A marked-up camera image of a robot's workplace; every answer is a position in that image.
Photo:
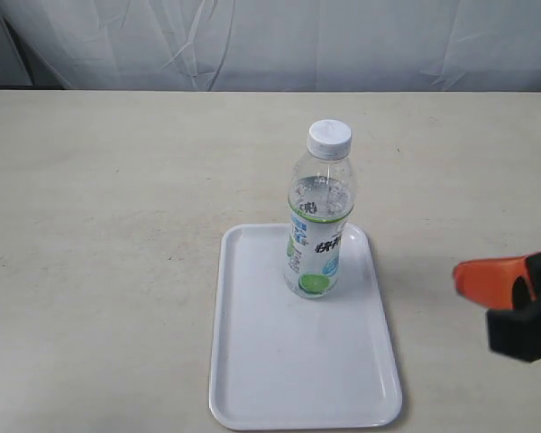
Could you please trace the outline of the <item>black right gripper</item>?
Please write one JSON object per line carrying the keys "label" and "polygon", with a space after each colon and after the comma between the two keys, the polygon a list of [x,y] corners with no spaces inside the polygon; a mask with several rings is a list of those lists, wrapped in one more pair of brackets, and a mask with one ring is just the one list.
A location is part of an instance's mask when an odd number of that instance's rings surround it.
{"label": "black right gripper", "polygon": [[492,352],[527,363],[541,359],[541,252],[458,263],[453,279],[459,295],[490,309]]}

